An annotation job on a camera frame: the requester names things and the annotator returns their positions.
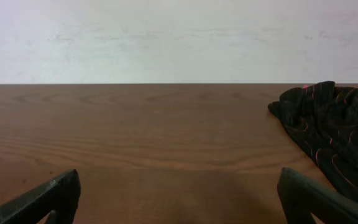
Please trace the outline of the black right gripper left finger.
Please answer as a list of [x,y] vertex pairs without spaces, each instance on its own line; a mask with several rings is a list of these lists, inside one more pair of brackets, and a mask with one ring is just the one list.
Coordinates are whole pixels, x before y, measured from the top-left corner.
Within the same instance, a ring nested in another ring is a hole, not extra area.
[[72,223],[81,195],[75,169],[68,170],[0,206],[0,224]]

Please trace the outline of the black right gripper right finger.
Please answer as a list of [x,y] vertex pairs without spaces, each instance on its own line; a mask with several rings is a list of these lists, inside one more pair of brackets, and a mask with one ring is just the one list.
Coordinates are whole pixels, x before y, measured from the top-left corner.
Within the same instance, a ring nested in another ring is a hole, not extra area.
[[291,168],[282,169],[277,192],[290,224],[314,223],[313,217],[323,223],[358,224],[358,203]]

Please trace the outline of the black orange-patterned t-shirt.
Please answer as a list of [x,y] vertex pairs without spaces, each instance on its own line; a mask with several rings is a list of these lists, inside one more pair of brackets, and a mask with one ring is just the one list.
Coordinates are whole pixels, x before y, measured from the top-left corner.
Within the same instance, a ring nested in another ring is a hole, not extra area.
[[268,109],[332,186],[358,203],[358,88],[331,81],[292,88]]

